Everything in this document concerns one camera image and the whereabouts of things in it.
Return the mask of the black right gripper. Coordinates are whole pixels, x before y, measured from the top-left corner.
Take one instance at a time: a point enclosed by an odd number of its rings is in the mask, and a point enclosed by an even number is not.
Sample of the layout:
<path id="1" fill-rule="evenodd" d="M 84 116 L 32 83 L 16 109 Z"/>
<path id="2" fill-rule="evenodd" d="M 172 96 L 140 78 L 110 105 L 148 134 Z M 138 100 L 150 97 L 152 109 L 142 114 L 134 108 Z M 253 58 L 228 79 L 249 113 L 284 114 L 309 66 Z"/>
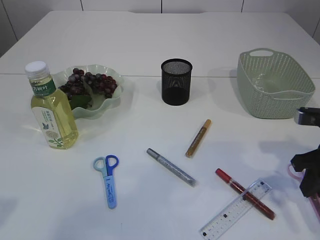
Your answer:
<path id="1" fill-rule="evenodd" d="M 305 170 L 300 183 L 300 190 L 304 197 L 309 198 L 320 193 L 320 147 L 317 149 L 296 154 L 291 159 L 291 165 L 296 172 Z"/>

